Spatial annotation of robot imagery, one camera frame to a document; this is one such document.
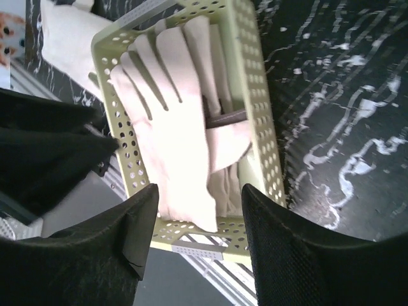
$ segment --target plastic basket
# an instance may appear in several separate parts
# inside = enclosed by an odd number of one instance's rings
[[[138,151],[129,117],[109,83],[109,74],[118,64],[120,55],[139,34],[154,32],[152,27],[145,31],[132,28],[174,4],[180,4],[184,9],[166,19],[168,27],[187,22],[198,15],[206,15],[212,24],[219,25],[234,107],[237,110],[245,107],[251,123],[252,149],[239,163],[240,183],[251,183],[285,206],[256,13],[248,0],[148,0],[95,35],[92,54],[110,131],[121,142],[117,157],[127,195],[131,196],[144,188],[149,179],[144,175],[143,152],[140,154]],[[217,222],[218,233],[210,234],[188,222],[168,222],[158,218],[151,246],[182,254],[250,263],[243,218],[218,218]],[[195,238],[194,242],[191,242],[192,239],[187,242],[182,238],[186,235],[201,235],[206,239]]]

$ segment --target perforated basket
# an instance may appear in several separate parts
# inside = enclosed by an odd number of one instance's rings
[[[180,4],[184,9],[166,19],[168,27],[187,22],[198,15],[206,15],[212,24],[219,25],[233,104],[236,110],[245,107],[251,123],[252,149],[239,163],[240,184],[251,183],[285,206],[256,14],[249,0],[148,0],[95,35],[92,54],[105,99],[110,131],[121,142],[117,157],[127,195],[131,196],[144,188],[149,178],[144,174],[143,152],[138,150],[129,117],[109,83],[109,74],[138,35],[154,32],[152,27],[145,31],[132,28],[174,4]],[[151,246],[183,254],[250,263],[243,219],[218,218],[217,221],[218,233],[209,234],[191,223],[168,222],[158,218]]]

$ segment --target table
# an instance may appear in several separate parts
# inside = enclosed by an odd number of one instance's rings
[[[94,11],[116,20],[141,1],[101,0]],[[406,232],[405,1],[254,0],[254,4],[289,207],[331,230],[367,240]],[[39,1],[27,2],[27,21],[33,28],[27,48],[35,55],[24,68],[64,102],[93,106],[103,113],[98,99],[41,58]],[[105,120],[95,127],[107,135]],[[124,196],[114,158],[110,169],[106,181]],[[208,264],[188,260],[197,268]],[[215,266],[221,275],[216,286],[228,288],[226,294],[250,305],[253,282],[246,283],[239,274],[247,277],[251,271],[218,262],[207,265],[208,271]]]

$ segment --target black marble surface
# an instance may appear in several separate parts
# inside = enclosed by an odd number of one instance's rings
[[[41,58],[39,2],[27,1],[28,71],[61,100],[103,116],[99,100]],[[102,0],[92,11],[116,20],[141,2]],[[254,4],[291,209],[368,240],[407,231],[406,1]],[[98,124],[106,134],[106,121]]]

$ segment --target white marble veining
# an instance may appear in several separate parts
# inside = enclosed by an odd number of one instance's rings
[[[344,160],[345,153],[344,144],[348,138],[358,137],[354,133],[355,127],[365,126],[370,129],[372,117],[377,115],[382,109],[389,107],[398,108],[399,103],[396,103],[398,95],[400,96],[401,86],[407,86],[402,83],[402,73],[407,73],[408,53],[399,62],[388,70],[387,75],[384,75],[383,84],[380,87],[375,87],[373,84],[361,84],[360,88],[349,92],[345,95],[345,88],[350,88],[351,82],[359,78],[361,83],[362,76],[360,73],[363,69],[373,61],[373,58],[379,53],[383,43],[392,35],[398,33],[408,26],[408,21],[404,20],[402,15],[406,12],[408,4],[405,1],[389,1],[389,8],[381,11],[372,11],[369,8],[360,12],[347,11],[347,0],[341,0],[333,9],[333,17],[331,18],[331,32],[334,33],[330,39],[326,37],[324,40],[316,41],[315,37],[319,37],[314,31],[316,27],[310,27],[314,19],[318,16],[328,13],[327,3],[322,3],[321,0],[314,0],[310,6],[310,11],[305,20],[303,20],[298,29],[296,36],[292,34],[292,42],[288,45],[271,50],[266,55],[265,66],[267,73],[273,73],[276,69],[276,59],[279,59],[281,52],[287,52],[293,47],[302,43],[305,40],[313,39],[313,43],[318,46],[319,53],[323,54],[318,58],[309,57],[303,62],[300,62],[301,57],[295,57],[293,62],[288,67],[288,72],[285,78],[277,79],[276,82],[287,84],[290,91],[291,86],[295,86],[295,81],[298,77],[302,77],[307,81],[308,85],[298,96],[295,96],[288,106],[286,111],[280,116],[280,119],[288,116],[293,110],[299,107],[299,103],[304,103],[305,96],[310,95],[310,99],[303,105],[303,113],[298,114],[296,121],[288,121],[291,124],[290,133],[285,139],[284,148],[286,151],[286,160],[290,160],[288,155],[292,151],[299,151],[297,146],[301,146],[302,151],[305,150],[307,143],[300,143],[300,138],[304,133],[313,133],[313,128],[309,127],[309,122],[313,122],[315,116],[320,116],[320,109],[323,107],[332,107],[336,109],[336,114],[342,113],[331,123],[331,132],[323,138],[321,143],[311,145],[303,156],[301,166],[296,168],[288,167],[286,175],[290,175],[289,193],[293,197],[293,201],[302,201],[296,199],[294,194],[302,189],[302,186],[307,183],[314,186],[319,191],[319,202],[326,212],[326,217],[323,218],[321,225],[332,230],[336,230],[342,221],[341,208],[351,202],[355,197],[356,189],[352,183],[351,177],[360,177],[360,180],[365,180],[373,171],[377,171],[378,165],[374,162],[367,162],[368,152],[375,150],[376,153],[389,156],[398,151],[408,142],[408,124],[402,127],[401,132],[384,140],[381,138],[372,138],[366,141],[361,147],[353,148],[355,153],[349,155]],[[273,23],[273,18],[279,11],[280,1],[262,1],[258,6],[258,22],[260,29],[269,29]],[[348,18],[349,14],[354,14],[354,18]],[[379,30],[380,23],[386,23]],[[291,27],[291,20],[288,19],[287,24],[280,23],[281,35],[287,34]],[[344,37],[339,40],[339,33],[343,33]],[[355,50],[361,46],[362,42],[371,41],[371,46],[364,53]],[[325,83],[323,80],[330,79],[331,82]],[[338,100],[347,101],[347,104],[339,103]],[[343,163],[338,169],[338,177],[336,182],[330,180],[327,184],[316,184],[316,179],[324,176],[324,166],[331,162]],[[341,199],[332,196],[334,189],[340,189],[343,196]]]

